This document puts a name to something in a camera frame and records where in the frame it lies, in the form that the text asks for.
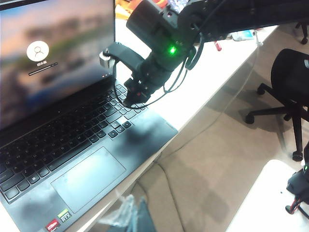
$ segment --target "red marker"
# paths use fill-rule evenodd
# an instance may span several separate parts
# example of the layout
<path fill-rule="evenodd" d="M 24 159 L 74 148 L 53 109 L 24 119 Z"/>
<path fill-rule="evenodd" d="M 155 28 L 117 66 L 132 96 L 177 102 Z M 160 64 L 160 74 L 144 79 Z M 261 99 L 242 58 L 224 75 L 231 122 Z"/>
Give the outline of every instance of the red marker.
<path fill-rule="evenodd" d="M 216 45 L 217 50 L 220 52 L 222 50 L 221 45 L 219 44 L 218 41 L 214 41 L 214 45 Z"/>

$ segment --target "touchpad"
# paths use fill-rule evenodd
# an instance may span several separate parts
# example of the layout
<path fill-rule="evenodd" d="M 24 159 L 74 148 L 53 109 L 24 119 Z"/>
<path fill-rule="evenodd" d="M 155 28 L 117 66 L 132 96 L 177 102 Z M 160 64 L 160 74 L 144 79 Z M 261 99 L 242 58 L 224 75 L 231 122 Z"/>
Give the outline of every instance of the touchpad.
<path fill-rule="evenodd" d="M 104 148 L 52 182 L 52 186 L 76 213 L 118 178 L 125 168 Z"/>

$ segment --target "green led light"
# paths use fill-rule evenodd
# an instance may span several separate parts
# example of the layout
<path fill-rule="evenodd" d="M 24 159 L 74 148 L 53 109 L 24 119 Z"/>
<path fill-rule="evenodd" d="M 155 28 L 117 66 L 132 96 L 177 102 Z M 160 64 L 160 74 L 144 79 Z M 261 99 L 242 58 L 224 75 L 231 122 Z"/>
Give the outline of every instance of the green led light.
<path fill-rule="evenodd" d="M 176 53 L 176 51 L 177 51 L 177 48 L 175 46 L 172 46 L 172 47 L 169 48 L 169 53 L 171 55 L 174 55 Z"/>

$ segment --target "laptop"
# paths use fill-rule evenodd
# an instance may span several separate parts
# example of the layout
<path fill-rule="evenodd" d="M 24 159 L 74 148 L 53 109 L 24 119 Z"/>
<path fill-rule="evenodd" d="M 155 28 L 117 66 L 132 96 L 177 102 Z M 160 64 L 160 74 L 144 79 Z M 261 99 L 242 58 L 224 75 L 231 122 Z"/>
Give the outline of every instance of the laptop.
<path fill-rule="evenodd" d="M 1 204 L 21 232 L 65 231 L 177 131 L 99 64 L 114 0 L 2 2 L 0 24 Z"/>

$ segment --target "laptop screen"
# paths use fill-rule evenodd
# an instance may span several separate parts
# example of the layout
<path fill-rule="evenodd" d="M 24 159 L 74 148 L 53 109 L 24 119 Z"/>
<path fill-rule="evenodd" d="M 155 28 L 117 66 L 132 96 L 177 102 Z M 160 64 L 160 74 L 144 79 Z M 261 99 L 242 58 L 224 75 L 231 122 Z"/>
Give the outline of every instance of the laptop screen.
<path fill-rule="evenodd" d="M 101 80 L 114 41 L 113 0 L 22 2 L 1 6 L 0 130 Z"/>

